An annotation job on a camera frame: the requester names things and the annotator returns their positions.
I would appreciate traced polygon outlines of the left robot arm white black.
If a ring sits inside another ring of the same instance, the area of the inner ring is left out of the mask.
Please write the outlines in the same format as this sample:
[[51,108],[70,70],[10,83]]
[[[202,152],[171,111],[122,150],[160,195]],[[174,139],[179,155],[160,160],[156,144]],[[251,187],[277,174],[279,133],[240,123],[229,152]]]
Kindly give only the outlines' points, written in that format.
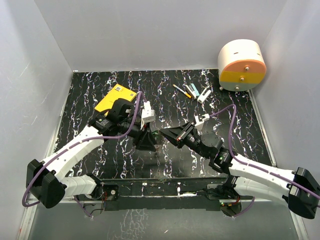
[[156,152],[159,144],[150,123],[155,111],[149,101],[139,104],[124,98],[114,101],[111,108],[98,110],[84,129],[69,143],[49,157],[32,160],[27,166],[26,191],[47,209],[56,206],[63,198],[87,195],[93,200],[103,195],[101,181],[90,174],[68,177],[67,173],[94,149],[108,140],[127,136],[133,139],[136,150]]

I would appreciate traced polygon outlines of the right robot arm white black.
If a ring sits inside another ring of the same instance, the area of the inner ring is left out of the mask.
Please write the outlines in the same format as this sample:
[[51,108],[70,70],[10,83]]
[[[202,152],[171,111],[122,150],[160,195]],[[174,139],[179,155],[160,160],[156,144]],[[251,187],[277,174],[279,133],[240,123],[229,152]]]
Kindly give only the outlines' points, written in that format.
[[187,146],[208,159],[212,169],[227,174],[222,185],[226,197],[233,199],[238,195],[270,200],[287,205],[290,211],[303,218],[315,218],[320,185],[309,170],[303,167],[280,169],[250,160],[225,148],[224,141],[215,132],[198,134],[190,122],[162,128],[159,132],[178,149]]

